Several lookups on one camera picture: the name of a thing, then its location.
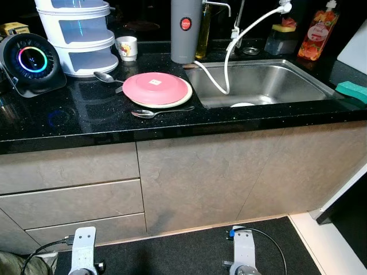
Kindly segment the beige drawer front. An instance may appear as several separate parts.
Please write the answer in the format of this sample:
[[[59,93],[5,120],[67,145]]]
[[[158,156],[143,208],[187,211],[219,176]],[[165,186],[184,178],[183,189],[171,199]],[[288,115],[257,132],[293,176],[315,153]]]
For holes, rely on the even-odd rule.
[[[138,178],[136,144],[0,155],[0,194]]]
[[[0,196],[0,209],[24,230],[143,212],[140,180]]]
[[[147,235],[144,213],[29,230],[21,229],[10,217],[0,213],[0,251],[20,255],[29,254],[41,245],[75,233],[76,229],[81,227],[96,228],[95,242],[97,244]]]

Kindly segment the black floor mat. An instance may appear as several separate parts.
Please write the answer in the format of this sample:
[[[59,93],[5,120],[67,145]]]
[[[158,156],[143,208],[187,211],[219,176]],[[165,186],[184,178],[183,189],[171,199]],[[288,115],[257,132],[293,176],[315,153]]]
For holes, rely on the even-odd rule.
[[[246,223],[254,228],[255,267],[262,275],[322,275],[291,221],[273,218]],[[103,275],[229,275],[224,260],[234,257],[231,226],[97,246]]]

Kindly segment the white printed mug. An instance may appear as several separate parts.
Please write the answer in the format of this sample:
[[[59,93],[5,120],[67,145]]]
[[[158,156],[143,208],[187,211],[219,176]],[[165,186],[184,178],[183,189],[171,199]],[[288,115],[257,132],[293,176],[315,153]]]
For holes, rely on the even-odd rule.
[[[116,47],[123,62],[135,62],[138,56],[138,40],[136,37],[123,36],[116,40]]]

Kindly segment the grey water filter canister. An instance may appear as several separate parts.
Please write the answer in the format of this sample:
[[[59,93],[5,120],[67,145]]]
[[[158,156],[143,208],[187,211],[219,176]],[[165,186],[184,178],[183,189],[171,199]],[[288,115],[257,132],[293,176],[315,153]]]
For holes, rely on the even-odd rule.
[[[194,62],[203,4],[202,0],[171,0],[171,60],[175,63]]]

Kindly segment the small yellow box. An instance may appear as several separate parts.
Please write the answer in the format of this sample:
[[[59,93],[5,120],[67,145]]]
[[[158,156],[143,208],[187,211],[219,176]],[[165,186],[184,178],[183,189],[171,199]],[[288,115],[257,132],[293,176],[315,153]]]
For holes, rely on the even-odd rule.
[[[0,36],[2,37],[23,33],[31,33],[29,27],[26,24],[19,22],[0,24]]]

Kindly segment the white tiered storage container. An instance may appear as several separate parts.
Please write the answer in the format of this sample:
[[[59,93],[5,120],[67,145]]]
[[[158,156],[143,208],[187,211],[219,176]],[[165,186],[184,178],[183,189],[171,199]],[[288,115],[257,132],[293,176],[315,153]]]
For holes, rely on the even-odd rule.
[[[104,0],[34,0],[48,42],[55,47],[65,75],[92,77],[119,63],[115,35],[107,28],[110,5]]]

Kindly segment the stainless steel sink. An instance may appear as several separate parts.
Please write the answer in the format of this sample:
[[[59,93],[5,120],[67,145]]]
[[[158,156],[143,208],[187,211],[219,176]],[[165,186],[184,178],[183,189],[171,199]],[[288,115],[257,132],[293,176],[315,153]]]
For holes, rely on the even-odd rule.
[[[298,66],[283,60],[252,60],[205,63],[213,78],[224,86],[228,71],[230,92],[225,95],[197,65],[184,65],[189,82],[205,108],[229,108],[235,103],[295,103],[342,99],[342,95],[323,84]]]

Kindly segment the small chrome filter tap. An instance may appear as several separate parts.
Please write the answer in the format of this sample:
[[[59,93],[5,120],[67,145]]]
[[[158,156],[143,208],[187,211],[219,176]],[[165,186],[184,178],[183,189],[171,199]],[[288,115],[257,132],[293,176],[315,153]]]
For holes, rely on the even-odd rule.
[[[232,16],[232,8],[228,3],[222,3],[222,2],[215,2],[214,0],[202,0],[203,5],[213,5],[218,7],[225,7],[228,11],[228,16]]]

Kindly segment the peach dish soap pump bottle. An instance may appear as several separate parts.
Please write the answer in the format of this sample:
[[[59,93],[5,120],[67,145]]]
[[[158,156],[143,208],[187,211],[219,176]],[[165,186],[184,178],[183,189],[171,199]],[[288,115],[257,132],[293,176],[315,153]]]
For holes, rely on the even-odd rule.
[[[297,57],[315,62],[322,55],[323,48],[333,33],[333,28],[340,16],[336,10],[337,3],[337,0],[329,0],[324,9],[315,13],[307,32],[305,32],[305,38]]]

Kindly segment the olive oil glass bottle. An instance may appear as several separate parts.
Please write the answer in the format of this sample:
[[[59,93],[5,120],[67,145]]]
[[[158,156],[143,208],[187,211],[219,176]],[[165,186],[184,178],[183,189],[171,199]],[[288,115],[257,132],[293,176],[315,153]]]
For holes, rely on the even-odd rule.
[[[202,11],[197,47],[195,50],[196,60],[201,60],[206,56],[207,47],[209,45],[209,28],[211,20],[212,20],[212,8],[207,3],[205,3],[204,11]]]

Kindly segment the yellow sponge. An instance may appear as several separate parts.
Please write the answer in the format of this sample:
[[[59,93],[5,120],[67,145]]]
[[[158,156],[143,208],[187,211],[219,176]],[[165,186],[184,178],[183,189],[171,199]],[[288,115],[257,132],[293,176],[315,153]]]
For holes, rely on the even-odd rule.
[[[284,26],[282,24],[275,24],[272,26],[272,30],[280,33],[295,32],[296,26]]]

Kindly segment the dark clear sponge holder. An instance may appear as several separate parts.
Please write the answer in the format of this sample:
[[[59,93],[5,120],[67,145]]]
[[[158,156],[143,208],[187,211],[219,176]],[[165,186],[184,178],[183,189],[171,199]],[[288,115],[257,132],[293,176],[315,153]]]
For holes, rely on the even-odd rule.
[[[298,44],[299,40],[297,38],[298,34],[296,30],[290,33],[280,33],[272,30],[270,36],[268,36],[264,50],[271,55],[292,53]]]

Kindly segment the silver metal spoon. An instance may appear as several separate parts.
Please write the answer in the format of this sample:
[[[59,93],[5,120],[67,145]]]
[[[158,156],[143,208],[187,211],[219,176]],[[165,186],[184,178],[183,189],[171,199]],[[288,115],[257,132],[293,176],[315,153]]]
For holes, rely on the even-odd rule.
[[[119,83],[120,86],[115,90],[115,92],[121,93],[123,91],[123,81],[116,80],[111,75],[102,72],[94,72],[93,75],[95,76],[95,78],[97,78],[97,80],[100,80],[104,83]]]
[[[194,107],[185,107],[185,108],[173,108],[158,112],[153,112],[151,110],[146,109],[139,109],[139,110],[132,110],[131,114],[134,117],[138,117],[145,120],[152,120],[152,118],[155,118],[157,115],[160,115],[160,113],[172,113],[172,112],[189,112],[192,111]]]

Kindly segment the white board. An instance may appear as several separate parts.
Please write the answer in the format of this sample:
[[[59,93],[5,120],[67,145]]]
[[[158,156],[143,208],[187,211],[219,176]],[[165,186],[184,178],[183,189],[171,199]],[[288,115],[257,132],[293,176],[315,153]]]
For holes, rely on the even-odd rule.
[[[347,42],[346,46],[339,53],[337,60],[346,63],[349,58],[365,57],[366,53],[366,40],[367,40],[367,20],[362,22],[359,29],[352,36],[352,38]]]

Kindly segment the green sponge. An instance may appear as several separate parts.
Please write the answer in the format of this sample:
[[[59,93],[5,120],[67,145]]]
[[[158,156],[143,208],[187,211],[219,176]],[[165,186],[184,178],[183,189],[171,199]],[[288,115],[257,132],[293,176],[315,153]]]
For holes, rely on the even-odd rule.
[[[337,85],[335,91],[367,104],[367,87],[363,87],[351,81],[344,81]]]

